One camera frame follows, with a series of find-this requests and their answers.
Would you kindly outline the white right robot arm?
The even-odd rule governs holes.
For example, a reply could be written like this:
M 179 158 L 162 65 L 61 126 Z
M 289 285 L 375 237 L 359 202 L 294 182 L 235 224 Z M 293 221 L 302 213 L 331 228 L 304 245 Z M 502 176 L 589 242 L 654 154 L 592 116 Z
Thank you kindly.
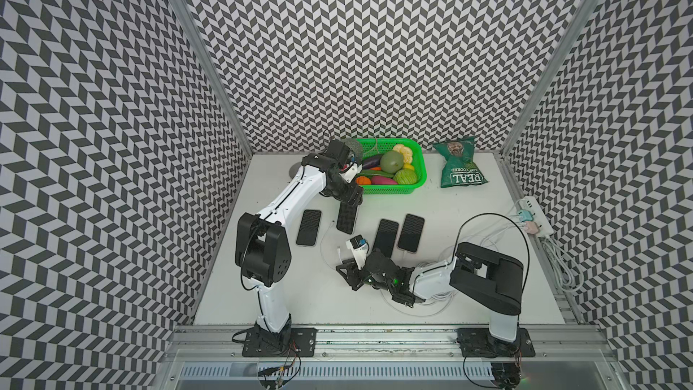
M 437 295 L 459 292 L 489 310 L 491 341 L 517 343 L 524 287 L 524 265 L 518 259 L 468 242 L 456 245 L 448 260 L 419 267 L 397 265 L 367 245 L 351 252 L 352 258 L 335 270 L 352 290 L 369 285 L 410 308 Z

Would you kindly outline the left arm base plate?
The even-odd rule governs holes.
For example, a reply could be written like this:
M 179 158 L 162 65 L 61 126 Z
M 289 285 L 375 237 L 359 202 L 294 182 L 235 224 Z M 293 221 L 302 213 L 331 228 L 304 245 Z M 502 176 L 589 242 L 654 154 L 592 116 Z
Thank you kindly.
M 243 341 L 244 358 L 279 358 L 295 355 L 312 358 L 315 353 L 318 330 L 316 328 L 288 328 L 272 333 L 254 325 Z

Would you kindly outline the black phone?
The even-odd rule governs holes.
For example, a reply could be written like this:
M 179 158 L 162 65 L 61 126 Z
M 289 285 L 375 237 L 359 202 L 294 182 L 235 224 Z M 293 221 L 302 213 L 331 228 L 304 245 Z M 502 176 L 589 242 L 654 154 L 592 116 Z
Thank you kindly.
M 301 217 L 301 223 L 296 238 L 296 244 L 302 247 L 314 247 L 317 243 L 319 225 L 321 224 L 321 211 L 305 209 Z

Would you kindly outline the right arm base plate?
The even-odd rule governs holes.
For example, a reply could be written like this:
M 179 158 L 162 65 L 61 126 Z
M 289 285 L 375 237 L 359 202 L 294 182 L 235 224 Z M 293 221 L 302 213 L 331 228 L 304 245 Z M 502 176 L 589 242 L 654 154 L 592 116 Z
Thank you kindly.
M 518 328 L 513 342 L 494 338 L 488 328 L 459 328 L 457 343 L 466 358 L 481 359 L 527 359 L 536 357 L 536 351 L 528 330 Z

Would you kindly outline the pink case phone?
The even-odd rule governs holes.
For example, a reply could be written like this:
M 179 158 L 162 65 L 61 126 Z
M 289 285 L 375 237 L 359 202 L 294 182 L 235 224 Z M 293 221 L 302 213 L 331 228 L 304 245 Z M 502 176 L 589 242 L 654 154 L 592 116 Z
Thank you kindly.
M 373 243 L 374 251 L 381 252 L 385 257 L 391 258 L 395 241 L 399 232 L 399 223 L 393 220 L 380 220 L 375 241 Z
M 400 233 L 397 247 L 408 253 L 415 254 L 420 245 L 424 226 L 424 218 L 413 214 L 407 214 L 405 216 L 404 225 L 402 225 L 402 232 Z

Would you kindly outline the grey case phone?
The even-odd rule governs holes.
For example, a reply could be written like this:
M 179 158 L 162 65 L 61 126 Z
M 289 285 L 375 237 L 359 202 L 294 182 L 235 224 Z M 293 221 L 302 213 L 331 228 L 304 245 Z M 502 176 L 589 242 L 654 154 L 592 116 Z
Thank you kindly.
M 346 234 L 352 234 L 356 225 L 358 205 L 349 205 L 341 202 L 337 215 L 337 230 Z

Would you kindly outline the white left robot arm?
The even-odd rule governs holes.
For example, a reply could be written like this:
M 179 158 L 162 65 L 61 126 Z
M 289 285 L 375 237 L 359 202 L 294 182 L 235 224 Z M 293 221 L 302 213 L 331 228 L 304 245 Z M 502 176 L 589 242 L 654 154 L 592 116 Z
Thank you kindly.
M 364 190 L 356 177 L 363 153 L 355 139 L 331 141 L 326 150 L 301 159 L 292 180 L 267 206 L 238 220 L 235 262 L 242 287 L 257 295 L 256 324 L 265 332 L 278 336 L 291 326 L 280 286 L 292 262 L 288 228 L 318 195 L 358 208 Z

